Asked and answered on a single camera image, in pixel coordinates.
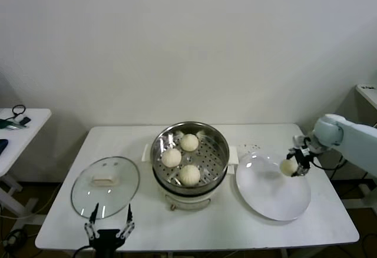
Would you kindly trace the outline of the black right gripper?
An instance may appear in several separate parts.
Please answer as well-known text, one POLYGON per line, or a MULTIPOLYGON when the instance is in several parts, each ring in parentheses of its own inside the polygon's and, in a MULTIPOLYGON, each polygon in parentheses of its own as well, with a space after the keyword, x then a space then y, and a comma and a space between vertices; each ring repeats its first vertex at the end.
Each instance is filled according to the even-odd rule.
POLYGON ((298 166, 297 169, 292 173, 291 177, 305 176, 310 169, 310 164, 313 162, 313 155, 311 154, 309 149, 290 149, 289 153, 286 156, 286 159, 290 160, 292 157, 295 157, 298 166))

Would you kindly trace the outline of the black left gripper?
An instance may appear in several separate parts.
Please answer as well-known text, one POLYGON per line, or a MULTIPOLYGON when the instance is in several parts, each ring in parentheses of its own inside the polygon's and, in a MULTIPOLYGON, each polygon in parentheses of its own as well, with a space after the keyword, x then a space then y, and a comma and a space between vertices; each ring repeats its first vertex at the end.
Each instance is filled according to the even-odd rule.
POLYGON ((119 229, 97 231, 95 221, 98 207, 99 203, 95 205, 94 211, 90 215, 89 222, 84 224, 84 229, 88 238, 93 239, 90 240, 90 246, 95 250, 95 258, 113 258, 115 257, 116 250, 124 244, 124 239, 122 238, 127 238, 135 228, 131 204, 128 205, 126 223, 120 231, 119 229))

